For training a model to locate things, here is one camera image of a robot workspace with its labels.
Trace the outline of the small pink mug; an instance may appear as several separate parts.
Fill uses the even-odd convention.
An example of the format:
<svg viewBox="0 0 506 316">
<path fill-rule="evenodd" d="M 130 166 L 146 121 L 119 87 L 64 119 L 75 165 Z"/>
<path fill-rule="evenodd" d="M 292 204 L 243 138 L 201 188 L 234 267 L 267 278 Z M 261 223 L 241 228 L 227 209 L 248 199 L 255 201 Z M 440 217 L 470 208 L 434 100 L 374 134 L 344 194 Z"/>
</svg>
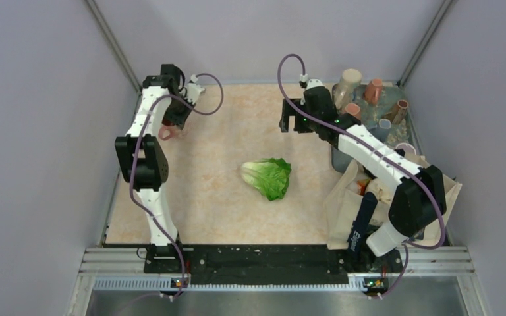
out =
<svg viewBox="0 0 506 316">
<path fill-rule="evenodd" d="M 358 120 L 361 120 L 361 118 L 362 118 L 361 108 L 356 103 L 348 103 L 344 107 L 344 112 L 352 115 L 353 117 L 357 118 Z"/>
</svg>

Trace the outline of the blue grey mug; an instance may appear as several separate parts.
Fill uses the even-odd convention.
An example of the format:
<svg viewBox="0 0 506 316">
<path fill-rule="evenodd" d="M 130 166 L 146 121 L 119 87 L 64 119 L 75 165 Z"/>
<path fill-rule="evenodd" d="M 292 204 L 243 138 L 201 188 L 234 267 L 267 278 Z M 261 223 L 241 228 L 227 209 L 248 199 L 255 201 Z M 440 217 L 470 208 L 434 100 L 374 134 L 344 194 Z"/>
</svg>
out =
<svg viewBox="0 0 506 316">
<path fill-rule="evenodd" d="M 380 130 L 390 130 L 391 127 L 392 127 L 392 123 L 391 123 L 391 121 L 389 119 L 381 118 L 378 121 L 377 127 Z"/>
</svg>

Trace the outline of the brown patterned mug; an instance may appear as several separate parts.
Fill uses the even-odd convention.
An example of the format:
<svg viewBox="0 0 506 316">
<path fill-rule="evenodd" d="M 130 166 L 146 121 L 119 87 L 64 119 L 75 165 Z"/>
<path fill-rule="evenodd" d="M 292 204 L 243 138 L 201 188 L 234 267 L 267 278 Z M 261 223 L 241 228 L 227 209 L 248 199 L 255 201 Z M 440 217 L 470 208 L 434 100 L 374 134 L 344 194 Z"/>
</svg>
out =
<svg viewBox="0 0 506 316">
<path fill-rule="evenodd" d="M 389 120 L 393 125 L 400 124 L 408 113 L 409 105 L 406 99 L 400 99 L 391 106 L 389 111 L 386 112 L 382 118 Z"/>
</svg>

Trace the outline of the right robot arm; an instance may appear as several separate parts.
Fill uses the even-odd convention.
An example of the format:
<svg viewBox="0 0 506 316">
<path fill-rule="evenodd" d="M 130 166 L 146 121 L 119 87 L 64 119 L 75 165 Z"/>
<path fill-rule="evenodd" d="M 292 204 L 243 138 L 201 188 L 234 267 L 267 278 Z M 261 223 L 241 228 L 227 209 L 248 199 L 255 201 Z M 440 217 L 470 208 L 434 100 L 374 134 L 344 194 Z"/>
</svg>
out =
<svg viewBox="0 0 506 316">
<path fill-rule="evenodd" d="M 281 131 L 288 132 L 289 119 L 294 117 L 295 132 L 315 132 L 359 162 L 393 193 L 386 220 L 366 239 L 368 248 L 360 253 L 361 265 L 368 271 L 378 271 L 386 264 L 387 253 L 434 221 L 439 223 L 438 244 L 442 245 L 447 204 L 441 170 L 409 161 L 372 135 L 358 118 L 338 113 L 330 91 L 320 82 L 311 80 L 302 87 L 300 99 L 283 97 Z"/>
</svg>

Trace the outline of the large pink mug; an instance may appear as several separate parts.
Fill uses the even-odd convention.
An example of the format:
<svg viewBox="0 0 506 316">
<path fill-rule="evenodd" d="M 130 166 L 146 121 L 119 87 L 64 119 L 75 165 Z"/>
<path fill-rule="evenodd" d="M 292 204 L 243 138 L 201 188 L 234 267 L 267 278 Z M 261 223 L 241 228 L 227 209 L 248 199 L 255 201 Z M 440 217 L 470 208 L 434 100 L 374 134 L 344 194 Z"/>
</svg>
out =
<svg viewBox="0 0 506 316">
<path fill-rule="evenodd" d="M 181 130 L 177 126 L 166 126 L 162 124 L 157 136 L 160 140 L 167 141 L 171 138 L 178 137 L 180 133 Z"/>
</svg>

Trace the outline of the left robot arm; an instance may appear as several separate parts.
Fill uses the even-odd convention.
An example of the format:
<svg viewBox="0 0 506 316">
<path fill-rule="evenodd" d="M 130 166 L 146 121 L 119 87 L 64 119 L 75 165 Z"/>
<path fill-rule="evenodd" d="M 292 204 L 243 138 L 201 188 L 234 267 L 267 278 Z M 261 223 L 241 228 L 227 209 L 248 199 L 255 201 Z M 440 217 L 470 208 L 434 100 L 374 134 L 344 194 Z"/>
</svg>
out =
<svg viewBox="0 0 506 316">
<path fill-rule="evenodd" d="M 130 198 L 141 208 L 150 227 L 147 260 L 159 259 L 169 272 L 185 268 L 185 255 L 177 243 L 166 196 L 167 158 L 157 138 L 165 112 L 179 92 L 179 74 L 148 76 L 134 120 L 124 136 L 115 139 L 122 176 L 129 183 Z"/>
</svg>

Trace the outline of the cream tall mug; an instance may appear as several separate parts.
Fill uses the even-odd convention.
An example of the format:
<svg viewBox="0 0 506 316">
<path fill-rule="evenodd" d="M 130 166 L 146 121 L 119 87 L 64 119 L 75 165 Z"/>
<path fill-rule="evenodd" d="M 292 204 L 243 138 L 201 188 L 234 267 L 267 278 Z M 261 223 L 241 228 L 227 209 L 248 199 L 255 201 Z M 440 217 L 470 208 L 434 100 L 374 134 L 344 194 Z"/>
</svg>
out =
<svg viewBox="0 0 506 316">
<path fill-rule="evenodd" d="M 362 81 L 361 71 L 353 68 L 342 72 L 340 80 L 332 88 L 332 98 L 338 111 L 352 101 L 352 93 Z"/>
</svg>

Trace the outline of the terracotta pink mug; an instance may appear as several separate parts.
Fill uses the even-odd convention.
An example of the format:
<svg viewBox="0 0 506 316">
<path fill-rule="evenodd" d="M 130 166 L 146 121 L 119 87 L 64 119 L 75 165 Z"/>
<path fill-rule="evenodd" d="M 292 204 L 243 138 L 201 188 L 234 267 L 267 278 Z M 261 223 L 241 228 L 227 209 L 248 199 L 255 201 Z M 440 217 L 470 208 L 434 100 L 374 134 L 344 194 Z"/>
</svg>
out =
<svg viewBox="0 0 506 316">
<path fill-rule="evenodd" d="M 370 105 L 377 105 L 382 91 L 383 80 L 381 78 L 371 79 L 363 93 L 363 99 Z"/>
</svg>

